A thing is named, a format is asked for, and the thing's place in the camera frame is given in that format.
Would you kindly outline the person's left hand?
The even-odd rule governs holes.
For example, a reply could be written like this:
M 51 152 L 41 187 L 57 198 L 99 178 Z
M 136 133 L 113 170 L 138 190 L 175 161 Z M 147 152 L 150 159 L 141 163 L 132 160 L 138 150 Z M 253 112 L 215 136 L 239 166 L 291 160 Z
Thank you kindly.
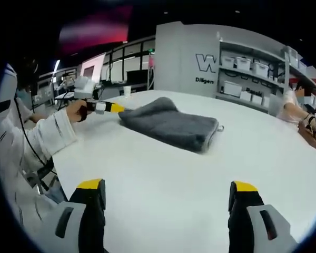
M 84 121 L 88 115 L 86 101 L 74 101 L 66 108 L 66 113 L 71 123 Z

